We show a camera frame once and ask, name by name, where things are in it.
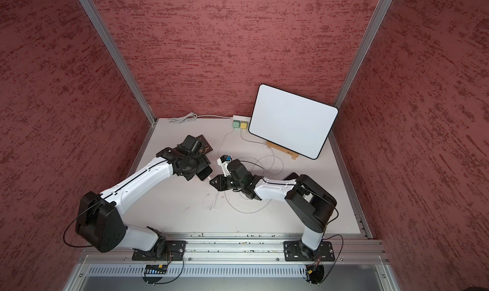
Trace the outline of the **black smartphone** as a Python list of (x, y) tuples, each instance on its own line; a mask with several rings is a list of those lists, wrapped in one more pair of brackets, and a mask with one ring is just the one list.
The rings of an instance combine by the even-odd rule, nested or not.
[(292, 180), (297, 180), (299, 178), (299, 175), (296, 173), (291, 173), (290, 175), (286, 176), (283, 180), (284, 181), (292, 181)]
[(212, 168), (210, 166), (207, 166), (196, 175), (201, 181), (205, 181), (212, 174), (212, 172)]

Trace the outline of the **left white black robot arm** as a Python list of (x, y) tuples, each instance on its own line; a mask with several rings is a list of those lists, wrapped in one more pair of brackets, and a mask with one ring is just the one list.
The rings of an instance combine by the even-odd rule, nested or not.
[(205, 137), (188, 135), (175, 148), (164, 148), (143, 168), (119, 184), (97, 194), (86, 193), (78, 215), (71, 225), (77, 235), (100, 253), (115, 248), (134, 250), (134, 260), (171, 259), (171, 249), (162, 232), (153, 227), (135, 227), (124, 223), (122, 216), (156, 185), (172, 176), (187, 181), (197, 176), (205, 180), (212, 173), (207, 154), (212, 151)]

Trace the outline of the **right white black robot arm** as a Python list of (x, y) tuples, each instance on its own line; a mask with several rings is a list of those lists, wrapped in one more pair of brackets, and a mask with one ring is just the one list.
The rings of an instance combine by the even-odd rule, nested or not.
[(336, 199), (308, 175), (291, 173), (284, 180), (271, 180), (253, 175), (244, 164), (230, 156), (217, 160), (223, 173), (210, 180), (219, 192), (231, 190), (242, 193), (247, 199), (279, 201), (289, 205), (304, 224), (304, 232), (296, 242), (297, 253), (292, 245), (285, 256), (292, 260), (317, 261), (322, 258), (323, 235), (334, 213), (338, 213)]

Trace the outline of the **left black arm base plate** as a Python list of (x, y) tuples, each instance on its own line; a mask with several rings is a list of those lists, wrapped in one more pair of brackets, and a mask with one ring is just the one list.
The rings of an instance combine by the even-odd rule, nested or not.
[(133, 261), (172, 262), (182, 261), (187, 246), (186, 241), (158, 241), (149, 251), (134, 249)]

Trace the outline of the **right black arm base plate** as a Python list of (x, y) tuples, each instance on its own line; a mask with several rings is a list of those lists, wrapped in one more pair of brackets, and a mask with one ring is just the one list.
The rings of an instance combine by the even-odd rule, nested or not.
[(333, 262), (336, 260), (332, 243), (322, 241), (316, 250), (304, 245), (301, 240), (284, 241), (283, 251), (287, 262)]

